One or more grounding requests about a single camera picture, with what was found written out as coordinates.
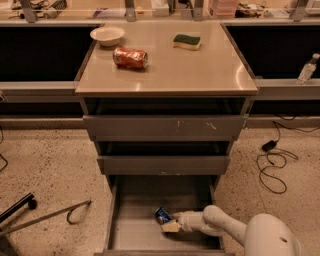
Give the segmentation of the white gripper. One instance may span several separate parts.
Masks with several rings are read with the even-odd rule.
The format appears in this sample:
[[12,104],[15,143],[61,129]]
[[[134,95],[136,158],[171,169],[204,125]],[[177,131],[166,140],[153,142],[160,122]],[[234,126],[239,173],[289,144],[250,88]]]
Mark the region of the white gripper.
[[172,214],[172,217],[178,219],[178,222],[172,221],[163,224],[161,226],[163,232],[177,233],[180,228],[185,232],[194,232],[199,231],[205,225],[203,213],[200,211],[176,212]]

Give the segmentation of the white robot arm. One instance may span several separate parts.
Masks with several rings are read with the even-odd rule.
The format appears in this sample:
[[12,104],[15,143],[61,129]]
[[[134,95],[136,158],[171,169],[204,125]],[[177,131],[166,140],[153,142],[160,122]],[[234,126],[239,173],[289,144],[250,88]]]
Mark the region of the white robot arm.
[[226,232],[243,248],[245,256],[308,256],[288,226],[270,214],[257,214],[244,224],[216,205],[202,211],[169,214],[160,207],[154,213],[163,232],[202,232],[218,236]]

